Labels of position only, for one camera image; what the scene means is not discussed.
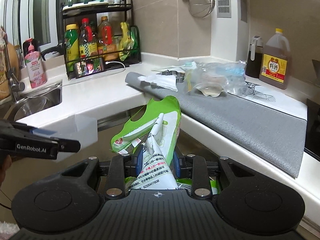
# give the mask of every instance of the yellow bottle cap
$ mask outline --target yellow bottle cap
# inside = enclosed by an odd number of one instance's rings
[[[68,31],[68,30],[76,30],[78,28],[79,28],[78,25],[76,23],[73,23],[73,24],[69,24],[69,25],[66,26],[66,31]]]

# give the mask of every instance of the spice rack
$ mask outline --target spice rack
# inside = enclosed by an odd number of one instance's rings
[[[141,48],[140,48],[140,35],[139,35],[139,29],[136,25],[134,25],[134,15],[133,15],[133,0],[124,0],[124,4],[113,4],[114,0],[106,0],[109,2],[109,5],[106,5],[105,3],[99,4],[91,4],[89,6],[81,6],[81,7],[76,7],[76,8],[70,8],[70,9],[65,9],[63,10],[63,3],[60,4],[60,31],[61,31],[61,36],[64,38],[65,35],[65,29],[66,29],[66,19],[72,18],[72,17],[77,17],[77,16],[87,16],[87,15],[92,15],[92,14],[97,14],[97,13],[108,13],[108,12],[123,12],[124,13],[124,21],[129,23],[129,28],[131,31],[135,31],[135,38],[138,44],[137,48],[130,48],[130,49],[123,49],[119,51],[113,51],[113,52],[107,52],[103,54],[99,54],[98,56],[101,57],[103,55],[107,54],[112,54],[116,52],[125,52],[125,51],[130,51],[130,56],[127,57],[124,61],[121,61],[120,59],[115,59],[112,61],[117,61],[123,63],[126,67],[132,65],[132,64],[137,64],[141,62]],[[67,51],[65,47],[65,43],[62,42],[62,49],[63,49],[63,54],[64,54],[64,60],[66,64],[66,69],[67,69],[67,75],[68,78],[75,78],[76,75],[74,72],[70,72],[67,68],[67,63],[69,62],[80,62],[86,59],[90,58],[95,58],[97,56],[91,56],[91,57],[84,57],[84,58],[79,58],[79,59],[74,59],[74,60],[67,60]],[[111,70],[111,69],[117,69],[117,68],[122,68],[122,64],[120,63],[109,63],[108,68],[104,71]]]

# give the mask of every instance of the metal bowl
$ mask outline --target metal bowl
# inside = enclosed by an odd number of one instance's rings
[[[45,96],[29,98],[26,103],[17,111],[14,120],[38,113],[52,106],[52,102]]]

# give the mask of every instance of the pink soap bottle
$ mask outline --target pink soap bottle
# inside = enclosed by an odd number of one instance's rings
[[[27,40],[30,45],[28,54],[24,58],[26,60],[31,88],[36,88],[45,84],[47,77],[43,70],[41,54],[39,51],[35,51],[35,47],[31,44],[31,41],[31,38]]]

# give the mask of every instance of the white rug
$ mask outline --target white rug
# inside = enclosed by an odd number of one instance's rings
[[[0,240],[7,240],[19,231],[16,224],[0,222]]]

